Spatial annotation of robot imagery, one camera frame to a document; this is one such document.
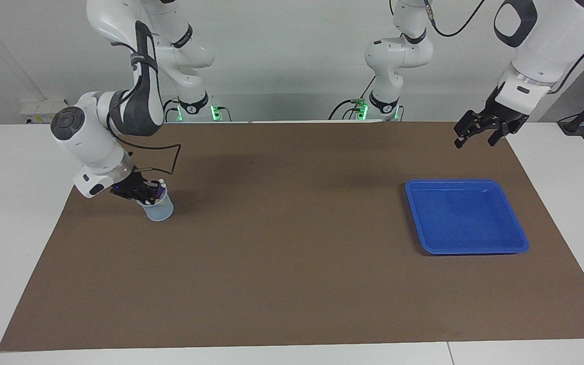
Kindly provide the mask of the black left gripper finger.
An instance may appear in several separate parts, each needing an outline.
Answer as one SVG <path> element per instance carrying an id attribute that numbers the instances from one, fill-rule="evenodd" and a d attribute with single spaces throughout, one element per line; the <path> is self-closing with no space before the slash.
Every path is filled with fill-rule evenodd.
<path id="1" fill-rule="evenodd" d="M 457 135 L 454 145 L 457 149 L 461 149 L 470 137 L 485 131 L 483 117 L 481 113 L 464 113 L 459 122 L 454 125 Z"/>
<path id="2" fill-rule="evenodd" d="M 496 123 L 495 131 L 488 138 L 488 144 L 494 147 L 501 139 L 510 134 L 515 134 L 517 131 L 518 122 L 498 122 Z"/>

